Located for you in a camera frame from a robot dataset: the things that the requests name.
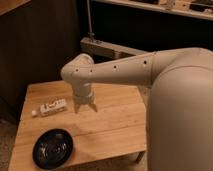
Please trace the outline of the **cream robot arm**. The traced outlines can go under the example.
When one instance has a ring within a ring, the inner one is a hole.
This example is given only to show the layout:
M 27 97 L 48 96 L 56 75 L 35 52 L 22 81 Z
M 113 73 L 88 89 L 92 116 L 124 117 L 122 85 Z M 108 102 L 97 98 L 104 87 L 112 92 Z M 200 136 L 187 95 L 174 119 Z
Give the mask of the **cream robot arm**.
M 212 50 L 162 50 L 99 64 L 82 53 L 61 77 L 75 105 L 93 101 L 93 83 L 148 87 L 148 171 L 213 171 Z

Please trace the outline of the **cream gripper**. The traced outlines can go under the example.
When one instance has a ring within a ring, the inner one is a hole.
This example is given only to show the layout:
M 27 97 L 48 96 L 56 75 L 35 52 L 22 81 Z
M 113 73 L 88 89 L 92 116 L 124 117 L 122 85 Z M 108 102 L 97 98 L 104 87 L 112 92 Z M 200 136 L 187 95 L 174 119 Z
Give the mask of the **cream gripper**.
M 77 114 L 80 105 L 89 104 L 89 107 L 98 112 L 96 104 L 94 104 L 94 91 L 90 83 L 77 84 L 72 86 L 74 102 L 74 112 Z

